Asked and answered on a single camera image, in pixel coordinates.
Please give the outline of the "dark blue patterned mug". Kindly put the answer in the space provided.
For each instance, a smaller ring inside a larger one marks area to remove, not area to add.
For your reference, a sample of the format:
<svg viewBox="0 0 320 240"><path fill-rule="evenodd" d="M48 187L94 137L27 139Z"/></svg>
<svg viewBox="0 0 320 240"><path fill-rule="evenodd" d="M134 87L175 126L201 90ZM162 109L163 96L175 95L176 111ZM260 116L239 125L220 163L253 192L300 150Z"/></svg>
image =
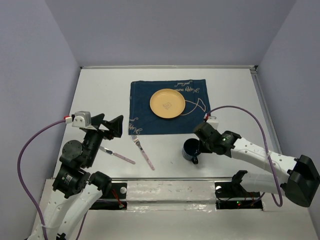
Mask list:
<svg viewBox="0 0 320 240"><path fill-rule="evenodd" d="M199 163L198 156L200 154L200 141L198 139L189 138L184 142L182 147L182 156L185 160L197 165Z"/></svg>

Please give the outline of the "pink-handled metal knife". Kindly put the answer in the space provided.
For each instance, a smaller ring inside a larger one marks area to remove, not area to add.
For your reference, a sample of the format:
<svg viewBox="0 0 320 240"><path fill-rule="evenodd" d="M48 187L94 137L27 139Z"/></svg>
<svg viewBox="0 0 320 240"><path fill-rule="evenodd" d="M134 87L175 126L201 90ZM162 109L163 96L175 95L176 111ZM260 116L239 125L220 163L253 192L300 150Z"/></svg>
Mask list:
<svg viewBox="0 0 320 240"><path fill-rule="evenodd" d="M115 156L115 157L117 157L117 158L119 158L119 159L122 159L122 160L124 160L124 161L126 161L126 162L128 162L128 163L130 163L130 164L133 164L133 165L136 164L135 161L133 161L133 160L131 160L131 159L129 159L129 158L123 156L123 155L120 155L120 154L118 154L118 153L116 153L116 152L114 152L114 151L112 151L112 150L109 150L109 149L107 149L107 148L105 148L105 147L103 147L103 146L100 146L99 149L100 149L101 151L103 151L103 152L111 155L111 156Z"/></svg>

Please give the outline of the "pink-handled metal fork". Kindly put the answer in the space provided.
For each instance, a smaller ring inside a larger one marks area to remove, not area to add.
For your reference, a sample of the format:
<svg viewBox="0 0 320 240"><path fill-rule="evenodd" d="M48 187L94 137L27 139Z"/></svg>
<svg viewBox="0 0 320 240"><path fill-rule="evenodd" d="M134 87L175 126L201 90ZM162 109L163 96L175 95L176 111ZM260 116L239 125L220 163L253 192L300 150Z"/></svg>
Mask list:
<svg viewBox="0 0 320 240"><path fill-rule="evenodd" d="M150 161L148 155L146 154L145 150L143 149L143 147L141 146L141 143L138 139L138 137L134 134L131 135L131 138L133 140L133 142L135 143L135 145L139 148L142 156L144 157L144 159L146 160L146 162L148 163L149 167L151 168L152 171L155 170L154 165L152 164L152 162Z"/></svg>

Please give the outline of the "dark blue fish-print cloth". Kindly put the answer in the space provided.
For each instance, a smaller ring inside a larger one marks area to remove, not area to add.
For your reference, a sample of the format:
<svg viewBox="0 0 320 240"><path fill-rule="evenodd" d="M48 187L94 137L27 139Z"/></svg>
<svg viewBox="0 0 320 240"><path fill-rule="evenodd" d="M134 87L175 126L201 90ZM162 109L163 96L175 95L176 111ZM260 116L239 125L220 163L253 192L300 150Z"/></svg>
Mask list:
<svg viewBox="0 0 320 240"><path fill-rule="evenodd" d="M185 109L175 118L162 118L150 107L152 95L173 89L185 99ZM205 79L133 81L130 84L129 135L192 134L211 109Z"/></svg>

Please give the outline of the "yellow round plate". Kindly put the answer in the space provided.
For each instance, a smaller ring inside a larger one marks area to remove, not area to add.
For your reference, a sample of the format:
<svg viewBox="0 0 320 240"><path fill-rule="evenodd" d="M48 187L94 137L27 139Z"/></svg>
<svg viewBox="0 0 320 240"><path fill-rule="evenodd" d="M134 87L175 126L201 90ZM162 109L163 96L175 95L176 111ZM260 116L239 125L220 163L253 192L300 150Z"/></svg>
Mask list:
<svg viewBox="0 0 320 240"><path fill-rule="evenodd" d="M149 106L156 116L163 119L173 119L183 113L186 101L180 92L164 88L151 96Z"/></svg>

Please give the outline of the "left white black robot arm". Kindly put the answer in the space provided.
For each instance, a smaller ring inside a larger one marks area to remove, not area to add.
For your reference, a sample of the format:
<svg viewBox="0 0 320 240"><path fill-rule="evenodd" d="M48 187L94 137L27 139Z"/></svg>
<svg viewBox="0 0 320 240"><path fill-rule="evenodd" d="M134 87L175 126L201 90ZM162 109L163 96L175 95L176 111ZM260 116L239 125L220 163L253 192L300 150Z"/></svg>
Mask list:
<svg viewBox="0 0 320 240"><path fill-rule="evenodd" d="M78 111L62 120L84 131L85 136L83 141L70 140L64 144L47 207L30 240L68 240L91 206L110 194L109 176L100 171L86 171L92 167L102 140L122 136L123 115L110 121L104 117L103 113L91 116L88 111Z"/></svg>

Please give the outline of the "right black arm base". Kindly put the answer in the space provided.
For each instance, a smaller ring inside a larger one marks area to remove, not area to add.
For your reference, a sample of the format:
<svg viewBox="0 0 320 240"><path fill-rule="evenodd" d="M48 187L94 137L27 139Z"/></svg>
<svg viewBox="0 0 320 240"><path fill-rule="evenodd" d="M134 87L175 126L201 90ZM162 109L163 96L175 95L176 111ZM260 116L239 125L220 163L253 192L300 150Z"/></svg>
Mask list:
<svg viewBox="0 0 320 240"><path fill-rule="evenodd" d="M263 210L259 192L248 192L238 184L231 182L215 183L215 206L217 210L257 209Z"/></svg>

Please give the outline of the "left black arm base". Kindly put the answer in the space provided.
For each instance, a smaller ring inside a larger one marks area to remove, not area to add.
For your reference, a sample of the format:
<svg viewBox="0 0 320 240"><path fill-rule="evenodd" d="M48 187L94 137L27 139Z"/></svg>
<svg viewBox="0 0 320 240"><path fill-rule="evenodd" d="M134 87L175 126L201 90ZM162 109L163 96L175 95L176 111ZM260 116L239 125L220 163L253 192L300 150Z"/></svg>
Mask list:
<svg viewBox="0 0 320 240"><path fill-rule="evenodd" d="M112 182L110 191L100 197L90 210L122 211L127 209L127 183Z"/></svg>

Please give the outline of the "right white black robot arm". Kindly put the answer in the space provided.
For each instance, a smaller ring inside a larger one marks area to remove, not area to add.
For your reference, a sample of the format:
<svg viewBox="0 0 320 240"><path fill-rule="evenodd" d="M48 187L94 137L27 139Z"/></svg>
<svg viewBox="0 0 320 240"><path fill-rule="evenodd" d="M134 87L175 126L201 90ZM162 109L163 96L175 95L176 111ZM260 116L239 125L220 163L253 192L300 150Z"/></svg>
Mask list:
<svg viewBox="0 0 320 240"><path fill-rule="evenodd" d="M200 151L215 153L252 164L267 174L241 172L241 179L230 183L235 196L248 192L264 192L285 197L298 206L308 208L320 186L320 174L312 159L267 151L239 134L226 130L219 133L211 124L200 123L194 134L199 138Z"/></svg>

